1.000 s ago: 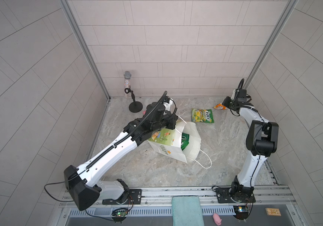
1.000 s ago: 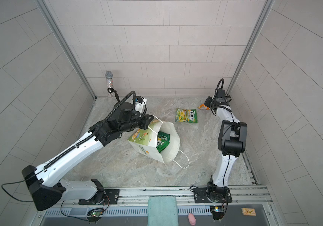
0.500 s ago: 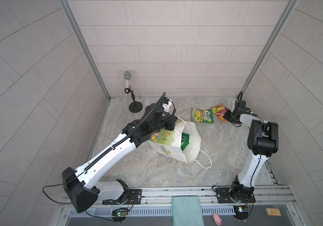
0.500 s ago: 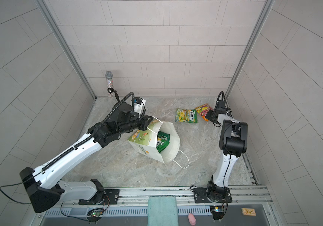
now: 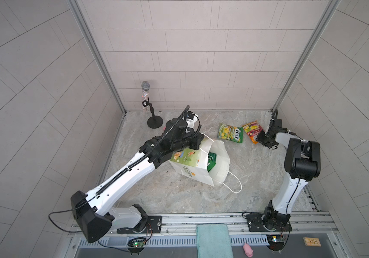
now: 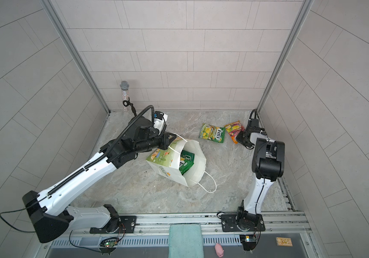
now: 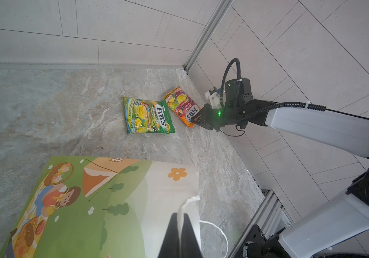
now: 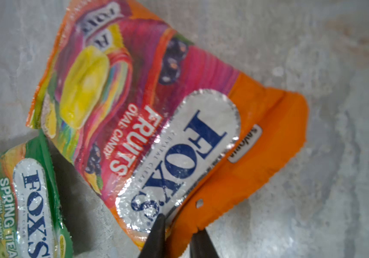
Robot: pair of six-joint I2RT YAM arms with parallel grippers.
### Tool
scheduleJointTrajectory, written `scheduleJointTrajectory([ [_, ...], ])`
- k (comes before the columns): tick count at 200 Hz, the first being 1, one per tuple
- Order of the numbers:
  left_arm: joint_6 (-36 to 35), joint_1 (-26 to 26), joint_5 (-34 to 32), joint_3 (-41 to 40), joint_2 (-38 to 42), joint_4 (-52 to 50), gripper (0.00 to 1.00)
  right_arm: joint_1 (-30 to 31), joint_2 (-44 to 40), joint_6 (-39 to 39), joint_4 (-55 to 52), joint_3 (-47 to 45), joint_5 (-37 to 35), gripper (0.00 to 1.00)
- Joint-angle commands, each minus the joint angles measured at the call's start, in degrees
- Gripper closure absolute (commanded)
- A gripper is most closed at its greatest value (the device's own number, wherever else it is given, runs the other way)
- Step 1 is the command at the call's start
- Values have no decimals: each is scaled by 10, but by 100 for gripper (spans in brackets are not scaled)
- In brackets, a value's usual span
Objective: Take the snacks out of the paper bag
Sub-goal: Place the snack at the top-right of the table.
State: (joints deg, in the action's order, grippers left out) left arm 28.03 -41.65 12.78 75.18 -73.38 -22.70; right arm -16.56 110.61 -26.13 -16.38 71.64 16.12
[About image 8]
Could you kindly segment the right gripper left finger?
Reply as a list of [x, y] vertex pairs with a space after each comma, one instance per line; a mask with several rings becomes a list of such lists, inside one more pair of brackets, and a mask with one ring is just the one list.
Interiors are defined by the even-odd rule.
[[165, 215], [159, 214], [138, 258], [165, 257]]

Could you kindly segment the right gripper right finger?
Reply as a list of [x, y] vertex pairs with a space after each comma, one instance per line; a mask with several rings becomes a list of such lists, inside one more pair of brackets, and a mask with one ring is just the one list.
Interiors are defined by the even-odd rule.
[[206, 229], [192, 235], [190, 242], [191, 258], [219, 258]]

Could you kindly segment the orange Fox's fruits candy bag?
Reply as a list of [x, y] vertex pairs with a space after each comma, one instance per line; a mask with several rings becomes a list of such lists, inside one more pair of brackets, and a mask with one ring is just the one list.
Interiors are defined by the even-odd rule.
[[259, 190], [301, 149], [308, 104], [197, 47], [136, 1], [71, 1], [26, 121], [143, 248], [166, 252]]

